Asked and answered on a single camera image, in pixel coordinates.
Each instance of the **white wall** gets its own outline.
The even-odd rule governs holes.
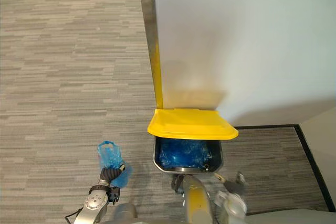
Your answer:
[[[300,124],[336,205],[336,107]]]
[[[155,0],[165,108],[234,125],[335,106],[336,0]]]

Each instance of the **yellow edge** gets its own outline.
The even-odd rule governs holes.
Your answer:
[[[149,127],[147,128],[148,133],[154,135],[154,136],[159,136],[159,137],[165,137],[165,138],[177,138],[176,134],[169,134],[169,133],[162,133],[162,132],[156,132],[156,131],[151,131]],[[179,136],[178,139],[188,139],[188,140],[231,140],[236,138],[239,135],[239,132],[235,129],[235,132],[229,136],[226,136],[225,138],[222,135],[213,135],[211,137],[209,136],[204,136],[202,137],[201,135],[188,135],[188,136]]]
[[[156,108],[163,108],[163,99],[162,99],[162,84],[161,84],[161,68],[160,68],[160,53],[158,42],[155,44],[155,55],[150,57],[152,77],[154,83],[154,92],[156,100]]]

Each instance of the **blue trash bag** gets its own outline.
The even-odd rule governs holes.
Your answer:
[[[211,158],[204,140],[161,139],[159,162],[163,168],[203,168]]]
[[[101,169],[118,169],[122,164],[125,165],[126,169],[111,182],[113,186],[125,187],[133,173],[133,168],[121,158],[120,147],[113,142],[104,141],[98,145],[98,154]]]

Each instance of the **trash bin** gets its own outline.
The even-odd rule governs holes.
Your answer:
[[[156,109],[148,127],[155,136],[153,161],[165,173],[212,173],[223,165],[220,141],[238,131],[217,111]]]

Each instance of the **cable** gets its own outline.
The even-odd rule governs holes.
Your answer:
[[[70,215],[66,215],[64,218],[65,220],[67,221],[68,224],[71,224],[70,220],[68,219],[70,216],[73,216],[73,215],[76,215],[76,217],[79,215],[79,213],[82,211],[82,207],[79,208],[76,212],[73,212],[72,214]]]

